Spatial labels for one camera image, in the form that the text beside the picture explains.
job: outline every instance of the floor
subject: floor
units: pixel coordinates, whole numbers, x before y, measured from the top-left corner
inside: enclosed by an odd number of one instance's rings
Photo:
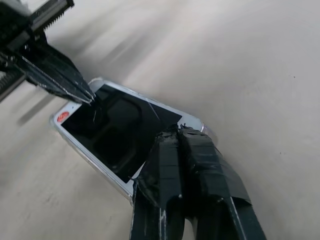
[[[318,240],[319,7],[75,0],[47,36],[87,80],[104,76],[207,123],[268,239]],[[129,202],[49,126],[64,102],[26,83],[0,104],[1,239],[127,240]]]

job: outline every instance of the red sticker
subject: red sticker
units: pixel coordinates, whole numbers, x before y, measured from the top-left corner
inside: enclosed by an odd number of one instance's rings
[[[60,114],[60,116],[58,116],[58,118],[56,119],[58,121],[58,123],[61,123],[66,117],[69,116],[69,112],[68,111],[64,111],[63,113]]]

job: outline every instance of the concrete floor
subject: concrete floor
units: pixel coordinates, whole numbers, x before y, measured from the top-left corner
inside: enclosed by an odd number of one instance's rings
[[[207,123],[268,239],[318,240],[319,8],[76,0],[47,35],[86,79],[110,78]],[[0,238],[129,239],[129,202],[50,129],[63,103],[23,84],[0,104]]]

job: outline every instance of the black screen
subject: black screen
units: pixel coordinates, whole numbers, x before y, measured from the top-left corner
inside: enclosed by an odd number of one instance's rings
[[[108,85],[98,103],[82,105],[62,126],[127,183],[145,162],[157,133],[182,116]]]

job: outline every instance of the smartphone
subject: smartphone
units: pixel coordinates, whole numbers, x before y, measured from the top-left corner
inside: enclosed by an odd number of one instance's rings
[[[205,132],[202,121],[103,78],[89,83],[99,104],[68,102],[50,123],[94,169],[132,202],[156,135],[173,124]]]

